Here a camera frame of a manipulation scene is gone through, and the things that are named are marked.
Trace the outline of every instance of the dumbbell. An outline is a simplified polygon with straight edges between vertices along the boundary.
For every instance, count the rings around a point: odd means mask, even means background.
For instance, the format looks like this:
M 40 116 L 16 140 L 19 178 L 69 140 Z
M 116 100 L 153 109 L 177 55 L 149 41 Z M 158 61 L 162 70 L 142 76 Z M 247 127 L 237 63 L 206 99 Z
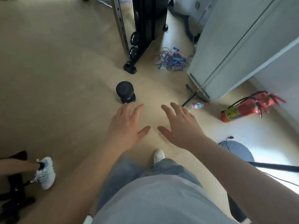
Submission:
M 134 88 L 132 83 L 123 81 L 117 84 L 116 93 L 121 98 L 122 103 L 130 103 L 136 101 Z

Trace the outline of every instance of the person's left hand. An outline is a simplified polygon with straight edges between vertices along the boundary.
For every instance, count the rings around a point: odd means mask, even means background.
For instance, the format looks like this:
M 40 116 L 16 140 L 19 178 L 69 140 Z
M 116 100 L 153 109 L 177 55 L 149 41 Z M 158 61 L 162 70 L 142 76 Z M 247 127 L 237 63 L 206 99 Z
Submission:
M 139 116 L 143 110 L 144 104 L 138 105 L 130 115 L 135 102 L 124 104 L 112 117 L 106 145 L 121 153 L 134 147 L 150 131 L 150 126 L 146 126 L 141 131 L 138 130 Z

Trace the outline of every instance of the person's right arm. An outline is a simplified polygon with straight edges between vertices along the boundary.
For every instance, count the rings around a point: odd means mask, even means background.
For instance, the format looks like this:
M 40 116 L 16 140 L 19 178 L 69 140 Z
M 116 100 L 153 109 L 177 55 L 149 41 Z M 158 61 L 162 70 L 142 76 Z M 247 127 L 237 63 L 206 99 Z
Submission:
M 162 105 L 171 131 L 158 130 L 190 151 L 217 178 L 254 224 L 299 223 L 299 195 L 208 138 L 187 109 Z

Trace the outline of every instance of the floor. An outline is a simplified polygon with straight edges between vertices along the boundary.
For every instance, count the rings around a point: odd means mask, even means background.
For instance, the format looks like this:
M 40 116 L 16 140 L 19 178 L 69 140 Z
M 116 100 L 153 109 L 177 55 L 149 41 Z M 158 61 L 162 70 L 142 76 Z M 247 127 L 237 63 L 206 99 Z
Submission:
M 92 150 L 101 146 L 110 118 L 121 105 L 115 93 L 121 81 L 130 81 L 137 104 L 144 103 L 140 126 L 151 125 L 149 135 L 130 152 L 143 166 L 152 162 L 156 148 L 192 171 L 216 204 L 229 216 L 225 190 L 189 152 L 166 141 L 158 125 L 169 125 L 161 104 L 182 104 L 189 96 L 185 72 L 159 71 L 153 56 L 161 47 L 176 46 L 186 55 L 194 51 L 182 24 L 168 16 L 169 31 L 157 39 L 136 64 L 137 74 L 122 70 L 122 50 L 113 12 L 91 0 L 0 1 L 0 157 L 26 149 L 30 160 L 51 156 L 64 179 Z M 262 119 L 249 116 L 226 124 L 220 110 L 255 92 L 243 83 L 215 104 L 190 112 L 216 142 L 227 136 L 247 146 L 256 161 L 299 165 L 296 132 L 274 111 Z M 299 175 L 267 171 L 299 184 Z M 7 190 L 1 179 L 1 191 Z M 299 193 L 298 188 L 290 186 Z M 37 184 L 27 188 L 39 201 L 47 192 Z

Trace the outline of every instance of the cabinet door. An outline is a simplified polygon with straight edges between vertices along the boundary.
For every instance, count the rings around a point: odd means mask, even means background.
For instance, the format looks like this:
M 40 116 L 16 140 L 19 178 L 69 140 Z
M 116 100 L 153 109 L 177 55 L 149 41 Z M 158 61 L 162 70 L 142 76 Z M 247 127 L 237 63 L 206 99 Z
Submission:
M 250 26 L 272 0 L 218 0 L 197 44 L 187 74 L 200 86 L 225 59 Z M 204 90 L 211 101 L 220 97 L 217 90 Z

